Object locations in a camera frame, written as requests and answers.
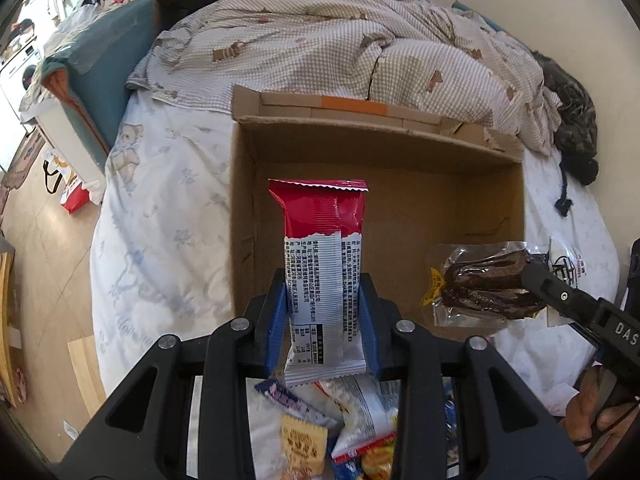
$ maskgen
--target black bag handle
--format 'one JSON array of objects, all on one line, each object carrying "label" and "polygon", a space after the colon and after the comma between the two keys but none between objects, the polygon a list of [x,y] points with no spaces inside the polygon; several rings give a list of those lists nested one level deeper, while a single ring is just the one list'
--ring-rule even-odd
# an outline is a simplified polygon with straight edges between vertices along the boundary
[{"label": "black bag handle", "polygon": [[[45,160],[42,163],[42,169],[44,170],[44,185],[47,188],[47,192],[50,195],[53,195],[57,190],[58,187],[60,186],[60,182],[62,182],[62,173],[60,173],[58,170],[54,170],[51,173],[49,173],[49,161]],[[53,186],[53,191],[49,189],[49,177],[50,176],[55,176],[56,173],[58,174],[58,178],[56,179],[56,183]]]}]

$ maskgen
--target orange stripe on box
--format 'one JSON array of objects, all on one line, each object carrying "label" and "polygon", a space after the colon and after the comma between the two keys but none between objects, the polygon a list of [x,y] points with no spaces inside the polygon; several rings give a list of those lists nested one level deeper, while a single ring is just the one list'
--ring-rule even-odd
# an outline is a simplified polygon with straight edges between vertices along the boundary
[{"label": "orange stripe on box", "polygon": [[348,99],[346,97],[322,96],[321,108],[329,110],[342,110],[344,112],[358,112],[361,114],[386,116],[386,105],[374,101],[361,99]]}]

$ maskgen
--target metal bolt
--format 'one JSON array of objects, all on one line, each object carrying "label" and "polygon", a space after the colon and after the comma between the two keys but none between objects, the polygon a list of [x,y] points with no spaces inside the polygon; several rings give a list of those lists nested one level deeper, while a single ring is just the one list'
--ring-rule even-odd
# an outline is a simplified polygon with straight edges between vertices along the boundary
[{"label": "metal bolt", "polygon": [[175,338],[175,335],[167,334],[167,335],[163,335],[158,340],[158,346],[162,350],[167,350],[169,348],[173,348],[177,342],[178,342],[178,340]]},{"label": "metal bolt", "polygon": [[487,342],[484,337],[480,337],[479,335],[473,336],[469,340],[469,346],[474,350],[484,350],[486,348]]},{"label": "metal bolt", "polygon": [[410,319],[401,319],[396,323],[398,332],[413,332],[415,330],[415,323]]},{"label": "metal bolt", "polygon": [[231,328],[236,332],[242,332],[242,330],[249,328],[249,320],[245,317],[236,317],[231,322]]}]

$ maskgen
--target tile floor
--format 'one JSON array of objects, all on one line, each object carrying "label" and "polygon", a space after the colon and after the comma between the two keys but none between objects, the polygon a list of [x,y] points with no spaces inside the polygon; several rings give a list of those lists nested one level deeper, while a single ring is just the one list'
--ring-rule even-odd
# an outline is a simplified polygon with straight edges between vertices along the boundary
[{"label": "tile floor", "polygon": [[73,215],[49,195],[42,156],[22,187],[12,190],[2,220],[15,247],[12,270],[20,312],[28,398],[13,409],[41,452],[60,460],[71,445],[66,420],[81,431],[89,421],[66,344],[91,335],[89,247],[99,208],[87,204]]}]

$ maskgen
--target teddy bear print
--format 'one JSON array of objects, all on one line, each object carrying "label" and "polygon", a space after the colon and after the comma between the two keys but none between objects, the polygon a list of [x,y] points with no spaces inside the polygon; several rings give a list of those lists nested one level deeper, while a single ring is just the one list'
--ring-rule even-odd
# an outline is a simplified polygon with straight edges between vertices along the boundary
[{"label": "teddy bear print", "polygon": [[136,149],[144,129],[142,124],[123,124],[118,142],[109,157],[111,175],[119,174],[125,184],[131,183],[140,164]]}]

